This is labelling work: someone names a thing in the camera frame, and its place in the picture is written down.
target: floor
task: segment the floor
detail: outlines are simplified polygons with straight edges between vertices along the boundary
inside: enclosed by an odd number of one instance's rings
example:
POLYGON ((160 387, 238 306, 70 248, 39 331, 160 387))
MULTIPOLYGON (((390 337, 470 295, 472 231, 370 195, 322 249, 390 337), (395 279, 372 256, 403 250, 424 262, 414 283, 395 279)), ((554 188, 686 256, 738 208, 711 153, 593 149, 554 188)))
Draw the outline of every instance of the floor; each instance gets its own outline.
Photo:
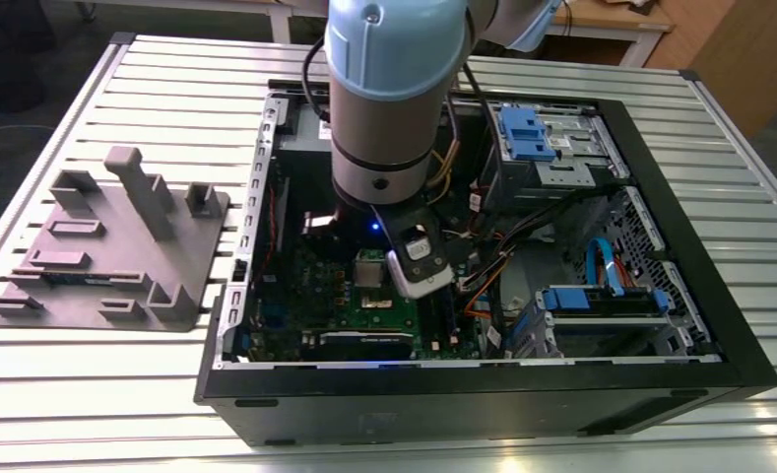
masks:
MULTIPOLYGON (((47 2, 57 48, 33 56, 45 86, 45 101, 16 114, 0 113, 0 126, 31 124, 53 126, 78 93, 114 32, 271 40, 267 18, 216 12, 99 5, 96 22, 82 23, 72 3, 47 2)), ((322 29, 316 19, 292 20, 294 42, 308 42, 322 29)), ((0 132, 0 214, 29 171, 49 132, 23 128, 0 132)), ((777 116, 751 144, 777 175, 777 116)))

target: black cable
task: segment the black cable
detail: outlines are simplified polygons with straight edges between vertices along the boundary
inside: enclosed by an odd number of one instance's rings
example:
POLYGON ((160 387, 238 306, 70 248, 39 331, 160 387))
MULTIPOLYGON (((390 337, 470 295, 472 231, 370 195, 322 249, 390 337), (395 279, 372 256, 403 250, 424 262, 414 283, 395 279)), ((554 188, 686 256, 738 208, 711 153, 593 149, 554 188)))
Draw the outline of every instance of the black cable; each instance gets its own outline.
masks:
POLYGON ((519 236, 529 237, 534 230, 547 225, 571 205, 577 204, 583 199, 611 195, 619 190, 619 188, 619 184, 607 184, 591 189, 582 189, 569 192, 563 199, 558 200, 555 203, 543 207, 541 210, 525 217, 502 237, 502 240, 493 250, 490 261, 481 265, 481 269, 478 269, 470 278, 467 278, 463 283, 464 287, 471 285, 475 280, 486 274, 493 274, 499 265, 507 263, 509 257, 506 254, 515 249, 518 243, 521 242, 519 236))
MULTIPOLYGON (((470 70, 470 64, 464 63, 464 75, 467 76, 467 82, 470 82, 470 87, 472 88, 472 93, 475 94, 475 98, 478 103, 481 104, 481 113, 483 114, 483 118, 487 122, 487 128, 490 130, 490 138, 493 140, 493 159, 495 161, 495 173, 499 176, 505 176, 502 171, 502 145, 498 142, 498 126, 495 126, 495 117, 493 116, 493 112, 490 111, 490 104, 487 103, 487 99, 483 96, 483 92, 481 91, 481 87, 478 86, 478 82, 475 81, 475 76, 472 71, 470 70)), ((497 191, 501 193, 502 186, 495 186, 497 191)), ((489 221, 495 221, 495 216, 498 215, 498 210, 493 211, 493 214, 487 216, 489 221)))
POLYGON ((460 141, 462 129, 455 114, 455 104, 452 103, 452 94, 446 93, 446 111, 450 115, 450 128, 452 128, 452 139, 460 141))
POLYGON ((490 306, 490 325, 499 335, 498 347, 487 343, 487 357, 490 359, 502 358, 505 352, 505 340, 507 339, 507 329, 505 327, 505 311, 502 310, 502 280, 498 278, 487 287, 487 305, 490 306))
POLYGON ((314 43, 308 53, 306 54, 306 58, 303 59, 303 68, 300 72, 300 83, 303 87, 303 94, 306 95, 306 101, 311 105, 311 109, 314 110, 314 114, 318 115, 327 123, 330 122, 330 113, 323 110, 314 101, 314 96, 311 95, 311 85, 308 84, 308 65, 311 64, 311 60, 314 59, 314 55, 318 53, 318 50, 323 47, 323 35, 314 43))
POLYGON ((567 0, 562 0, 562 4, 566 7, 566 23, 562 27, 562 35, 571 36, 571 7, 569 6, 567 0))

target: aluminum slotted table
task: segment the aluminum slotted table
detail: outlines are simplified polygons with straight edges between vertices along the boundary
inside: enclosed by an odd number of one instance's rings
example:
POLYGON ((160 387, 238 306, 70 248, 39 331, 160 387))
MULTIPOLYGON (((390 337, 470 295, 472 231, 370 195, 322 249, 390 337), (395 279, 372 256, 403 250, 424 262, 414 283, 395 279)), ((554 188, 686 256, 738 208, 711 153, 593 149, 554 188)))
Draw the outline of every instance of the aluminum slotted table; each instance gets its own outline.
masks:
MULTIPOLYGON (((118 34, 0 219, 0 277, 48 215, 57 171, 87 169, 112 181, 102 167, 112 144, 139 147, 143 169, 170 184, 210 181, 242 202, 267 81, 298 80, 304 54, 295 45, 118 34)), ((471 64, 490 91, 626 103, 777 367, 777 181, 701 84, 673 71, 494 58, 471 64)), ((311 71, 326 79, 322 56, 311 71)), ((231 205, 219 254, 234 248, 239 219, 231 205)), ((212 410, 192 403, 210 307, 228 269, 227 258, 216 258, 202 320, 188 333, 0 329, 0 467, 777 471, 777 389, 629 437, 251 450, 212 410)))

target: table leg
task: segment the table leg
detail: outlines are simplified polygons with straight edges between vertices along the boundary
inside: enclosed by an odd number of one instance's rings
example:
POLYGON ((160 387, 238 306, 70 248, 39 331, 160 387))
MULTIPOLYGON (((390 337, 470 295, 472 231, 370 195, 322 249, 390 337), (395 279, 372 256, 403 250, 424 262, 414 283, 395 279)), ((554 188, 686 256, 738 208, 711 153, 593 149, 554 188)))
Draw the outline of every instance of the table leg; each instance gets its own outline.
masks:
POLYGON ((268 12, 268 19, 271 20, 271 39, 280 44, 292 43, 292 35, 288 28, 288 17, 280 11, 268 12))
POLYGON ((643 67, 661 37, 662 32, 639 32, 637 40, 627 48, 627 53, 622 58, 619 66, 643 67))
POLYGON ((87 2, 75 2, 78 14, 82 16, 84 23, 94 23, 96 20, 96 4, 87 2))

